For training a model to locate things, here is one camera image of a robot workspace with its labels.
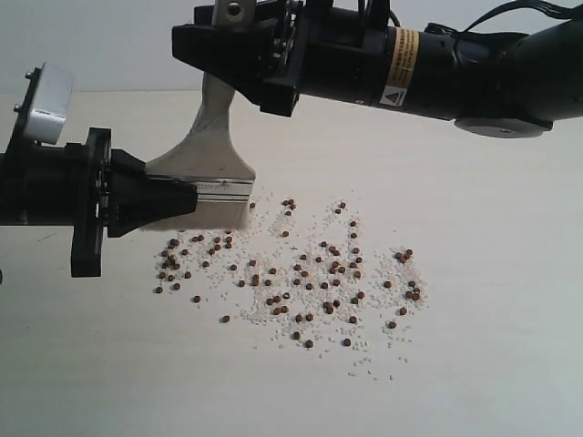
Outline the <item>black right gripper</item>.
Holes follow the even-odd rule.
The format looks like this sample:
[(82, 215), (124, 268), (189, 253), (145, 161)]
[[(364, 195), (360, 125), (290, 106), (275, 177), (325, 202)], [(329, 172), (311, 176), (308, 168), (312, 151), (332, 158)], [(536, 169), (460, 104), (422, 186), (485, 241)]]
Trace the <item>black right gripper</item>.
[(257, 4), (251, 23), (228, 27), (210, 24), (212, 9), (197, 6), (192, 24), (172, 28), (172, 55), (251, 103), (261, 101), (261, 112), (290, 117), (301, 96), (377, 105), (391, 42), (389, 1), (360, 1), (355, 11), (332, 1), (306, 2), (284, 65), (268, 77), (282, 5)]

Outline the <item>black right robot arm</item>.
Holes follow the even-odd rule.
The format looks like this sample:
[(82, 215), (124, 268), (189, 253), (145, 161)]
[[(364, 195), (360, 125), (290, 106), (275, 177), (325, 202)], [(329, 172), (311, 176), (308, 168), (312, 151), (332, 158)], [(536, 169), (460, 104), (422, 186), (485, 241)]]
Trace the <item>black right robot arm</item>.
[(582, 9), (511, 1), (556, 24), (532, 35), (431, 23), (401, 26), (386, 1), (229, 1), (198, 6), (172, 54), (262, 112), (288, 117), (306, 95), (451, 121), (487, 137), (537, 137), (582, 114)]

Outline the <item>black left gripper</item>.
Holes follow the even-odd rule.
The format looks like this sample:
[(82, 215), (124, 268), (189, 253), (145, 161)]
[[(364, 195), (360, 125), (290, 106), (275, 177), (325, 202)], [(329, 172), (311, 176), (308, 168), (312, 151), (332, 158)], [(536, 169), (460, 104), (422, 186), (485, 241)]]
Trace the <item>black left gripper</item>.
[(193, 212), (198, 203), (194, 185), (175, 178), (151, 176), (143, 161), (121, 149), (111, 151), (111, 130), (92, 127), (86, 142), (67, 143), (63, 148), (72, 184), (73, 234), (70, 274), (73, 278), (101, 275), (105, 227), (102, 201), (108, 176), (107, 235), (120, 238), (162, 219)]

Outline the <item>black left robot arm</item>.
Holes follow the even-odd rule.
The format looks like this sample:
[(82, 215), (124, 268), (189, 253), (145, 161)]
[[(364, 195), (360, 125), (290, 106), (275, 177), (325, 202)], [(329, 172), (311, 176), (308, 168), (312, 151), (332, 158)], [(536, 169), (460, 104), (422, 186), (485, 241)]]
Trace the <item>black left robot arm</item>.
[(13, 134), (1, 155), (1, 223), (70, 227), (70, 274), (101, 274), (104, 238), (120, 238), (162, 219), (193, 212), (195, 186), (150, 176), (143, 161), (111, 146), (107, 128), (85, 143), (43, 146)]

